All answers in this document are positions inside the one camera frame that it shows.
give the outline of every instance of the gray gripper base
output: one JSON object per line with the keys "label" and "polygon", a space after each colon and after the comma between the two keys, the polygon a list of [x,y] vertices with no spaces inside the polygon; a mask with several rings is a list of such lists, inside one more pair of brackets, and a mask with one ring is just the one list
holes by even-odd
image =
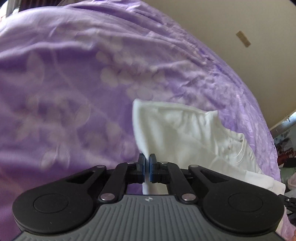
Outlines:
{"label": "gray gripper base", "polygon": [[194,205],[174,196],[125,195],[114,204],[102,205],[84,226],[69,233],[38,236],[23,232],[16,241],[276,241],[272,232],[259,237],[238,237],[209,224]]}

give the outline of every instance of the white cloth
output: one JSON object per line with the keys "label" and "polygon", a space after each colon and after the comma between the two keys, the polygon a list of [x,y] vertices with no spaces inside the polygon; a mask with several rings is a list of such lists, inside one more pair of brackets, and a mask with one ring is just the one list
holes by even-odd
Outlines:
{"label": "white cloth", "polygon": [[[133,131],[146,158],[155,153],[157,161],[173,162],[180,168],[197,164],[277,195],[285,191],[283,183],[263,174],[244,135],[226,129],[218,111],[136,99]],[[148,179],[143,194],[167,194],[167,189]]]}

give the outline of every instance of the wall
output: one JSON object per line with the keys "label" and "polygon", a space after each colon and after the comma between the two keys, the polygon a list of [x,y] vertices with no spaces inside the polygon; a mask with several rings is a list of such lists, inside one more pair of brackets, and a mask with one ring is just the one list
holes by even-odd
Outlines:
{"label": "wall", "polygon": [[[247,84],[268,127],[296,109],[296,6],[289,0],[145,0],[226,61]],[[236,33],[242,30],[246,48]]]}

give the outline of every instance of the purple floral fabric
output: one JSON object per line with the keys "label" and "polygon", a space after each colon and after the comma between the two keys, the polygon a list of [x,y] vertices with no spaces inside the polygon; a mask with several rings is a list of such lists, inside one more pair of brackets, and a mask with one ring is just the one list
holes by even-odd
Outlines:
{"label": "purple floral fabric", "polygon": [[[280,180],[250,90],[166,15],[137,0],[30,9],[0,24],[1,241],[20,232],[11,207],[25,190],[137,159],[135,98],[219,110],[225,127],[246,136],[263,172]],[[141,193],[141,185],[129,191]]]}

